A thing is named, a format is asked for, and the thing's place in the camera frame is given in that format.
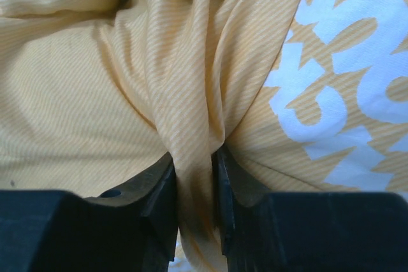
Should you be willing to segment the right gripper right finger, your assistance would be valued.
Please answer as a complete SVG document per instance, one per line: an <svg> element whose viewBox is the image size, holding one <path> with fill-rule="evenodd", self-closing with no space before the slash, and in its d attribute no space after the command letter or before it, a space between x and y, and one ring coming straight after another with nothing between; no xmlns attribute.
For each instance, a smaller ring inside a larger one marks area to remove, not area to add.
<svg viewBox="0 0 408 272"><path fill-rule="evenodd" d="M276 192L229 150L212 158L229 271L406 271L407 201L388 192Z"/></svg>

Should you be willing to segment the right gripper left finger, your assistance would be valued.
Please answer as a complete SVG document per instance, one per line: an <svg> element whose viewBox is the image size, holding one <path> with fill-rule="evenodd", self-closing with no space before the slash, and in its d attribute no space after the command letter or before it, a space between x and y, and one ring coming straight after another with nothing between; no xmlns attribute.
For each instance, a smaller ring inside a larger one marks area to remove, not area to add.
<svg viewBox="0 0 408 272"><path fill-rule="evenodd" d="M166 271L177 191L169 154L98 197L1 191L2 271Z"/></svg>

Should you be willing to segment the yellow Mickey Mouse pillowcase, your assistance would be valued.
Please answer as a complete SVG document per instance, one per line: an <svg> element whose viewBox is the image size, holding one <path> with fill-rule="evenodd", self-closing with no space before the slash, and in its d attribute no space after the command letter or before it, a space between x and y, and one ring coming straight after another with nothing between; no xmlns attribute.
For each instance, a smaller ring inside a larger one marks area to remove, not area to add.
<svg viewBox="0 0 408 272"><path fill-rule="evenodd" d="M407 0L1 0L1 188L175 161L177 264L226 271L211 155L277 191L407 196Z"/></svg>

